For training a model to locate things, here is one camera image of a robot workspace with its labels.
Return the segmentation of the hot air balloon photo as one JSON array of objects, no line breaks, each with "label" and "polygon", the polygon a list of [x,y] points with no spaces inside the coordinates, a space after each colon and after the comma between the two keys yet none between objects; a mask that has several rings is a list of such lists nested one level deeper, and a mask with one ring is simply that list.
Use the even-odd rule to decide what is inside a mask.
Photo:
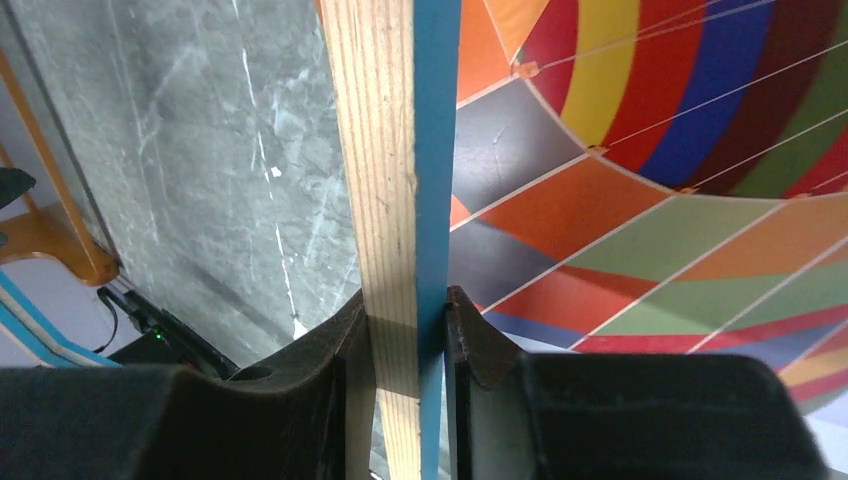
[{"label": "hot air balloon photo", "polygon": [[847,5],[466,1],[448,280],[536,348],[847,391]]}]

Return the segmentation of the blue wooden picture frame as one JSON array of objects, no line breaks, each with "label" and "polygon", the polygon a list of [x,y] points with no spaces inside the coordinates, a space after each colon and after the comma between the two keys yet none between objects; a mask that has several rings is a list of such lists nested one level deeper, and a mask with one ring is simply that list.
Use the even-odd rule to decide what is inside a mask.
[{"label": "blue wooden picture frame", "polygon": [[439,469],[460,17],[457,1],[321,3],[394,479]]}]

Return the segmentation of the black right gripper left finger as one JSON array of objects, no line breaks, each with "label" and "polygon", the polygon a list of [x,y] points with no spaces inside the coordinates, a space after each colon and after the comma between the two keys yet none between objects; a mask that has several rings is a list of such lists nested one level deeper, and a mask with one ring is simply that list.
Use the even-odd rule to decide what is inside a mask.
[{"label": "black right gripper left finger", "polygon": [[365,479],[364,300],[217,380],[175,365],[5,369],[5,479]]}]

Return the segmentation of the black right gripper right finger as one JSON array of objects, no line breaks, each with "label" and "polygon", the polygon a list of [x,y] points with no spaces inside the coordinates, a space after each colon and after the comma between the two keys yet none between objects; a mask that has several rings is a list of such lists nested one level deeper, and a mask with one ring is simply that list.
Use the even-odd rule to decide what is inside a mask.
[{"label": "black right gripper right finger", "polygon": [[531,353],[447,291],[455,479],[825,479],[789,391],[717,354]]}]

